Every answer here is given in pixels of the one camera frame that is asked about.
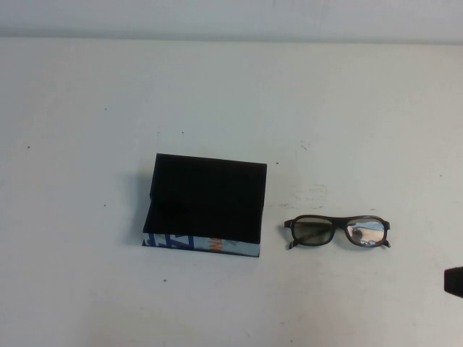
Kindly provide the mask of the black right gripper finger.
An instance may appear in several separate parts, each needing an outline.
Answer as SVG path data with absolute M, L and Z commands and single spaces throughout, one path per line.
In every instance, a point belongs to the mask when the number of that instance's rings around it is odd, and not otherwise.
M 444 270 L 444 291 L 463 291 L 463 267 Z

